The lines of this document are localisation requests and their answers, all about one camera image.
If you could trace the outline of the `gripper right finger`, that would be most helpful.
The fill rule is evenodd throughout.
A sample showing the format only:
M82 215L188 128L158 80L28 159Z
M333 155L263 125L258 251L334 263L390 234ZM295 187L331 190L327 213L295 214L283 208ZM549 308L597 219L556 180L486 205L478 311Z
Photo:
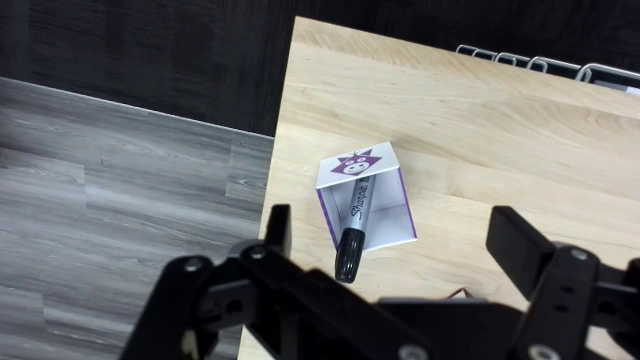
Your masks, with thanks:
M613 268L552 242L509 206L492 208L486 248L529 303L509 360L608 360L587 347L590 327L640 360L640 257Z

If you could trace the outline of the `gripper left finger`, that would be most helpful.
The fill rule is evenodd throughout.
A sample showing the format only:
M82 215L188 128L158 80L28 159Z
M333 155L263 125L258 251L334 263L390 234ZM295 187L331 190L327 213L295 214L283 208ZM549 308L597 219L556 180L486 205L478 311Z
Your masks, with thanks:
M244 326L275 360L432 360L422 335L320 269L290 260L291 208L272 207L263 240L214 264L165 264L119 360L206 360Z

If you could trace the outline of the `grey marker with black cap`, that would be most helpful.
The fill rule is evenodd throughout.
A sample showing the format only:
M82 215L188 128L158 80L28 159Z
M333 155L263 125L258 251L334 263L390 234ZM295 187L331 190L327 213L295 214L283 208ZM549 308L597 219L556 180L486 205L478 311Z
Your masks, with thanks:
M334 278L340 283L352 284L358 274L376 183L375 175L361 177L354 182L334 262Z

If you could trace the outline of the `white and purple cardboard box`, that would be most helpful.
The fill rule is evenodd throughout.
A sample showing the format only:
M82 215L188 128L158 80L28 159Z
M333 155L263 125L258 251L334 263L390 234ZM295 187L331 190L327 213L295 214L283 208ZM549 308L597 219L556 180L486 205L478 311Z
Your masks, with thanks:
M418 239L391 142L324 158L316 191L334 246L345 228L365 233L364 251Z

